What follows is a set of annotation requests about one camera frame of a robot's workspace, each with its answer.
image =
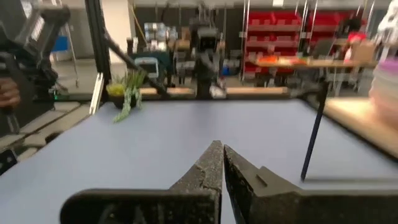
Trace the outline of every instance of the potted plant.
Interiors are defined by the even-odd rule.
[[[115,107],[122,110],[113,119],[114,122],[127,118],[131,108],[141,107],[140,87],[144,78],[144,72],[129,70],[123,77],[113,77],[110,84],[106,86],[109,100],[113,102]]]

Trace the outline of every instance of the green plant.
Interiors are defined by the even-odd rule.
[[[123,96],[124,103],[122,111],[113,119],[119,122],[127,118],[131,111],[131,98],[136,99],[136,106],[141,108],[142,96],[140,87],[144,82],[145,73],[143,71],[128,70],[123,77],[117,77],[112,80],[106,90],[112,96]]]

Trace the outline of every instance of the black stand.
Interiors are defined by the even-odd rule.
[[[307,154],[305,155],[303,169],[301,171],[301,181],[305,180],[305,176],[307,175],[307,171],[308,171],[308,166],[310,165],[313,147],[315,145],[315,140],[317,138],[319,125],[321,123],[323,109],[325,108],[325,101],[326,101],[326,97],[328,95],[328,87],[329,87],[329,83],[326,82],[326,80],[323,81],[322,88],[317,96],[318,100],[319,100],[319,107],[318,107],[318,111],[317,111],[317,117],[315,118],[315,123],[313,124],[312,134],[311,134],[311,138],[310,138],[310,144],[308,145]]]

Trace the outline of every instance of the person's hand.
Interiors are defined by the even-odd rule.
[[[0,108],[15,107],[21,98],[17,84],[11,78],[0,78]]]

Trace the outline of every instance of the light blue table surface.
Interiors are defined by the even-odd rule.
[[[167,189],[221,140],[255,166],[305,189],[398,189],[398,182],[300,181],[315,112],[301,101],[145,102],[127,120],[104,105],[0,177],[1,224],[59,223],[60,208],[91,188]],[[323,119],[308,178],[398,179],[398,165]],[[224,184],[222,223],[234,223]]]

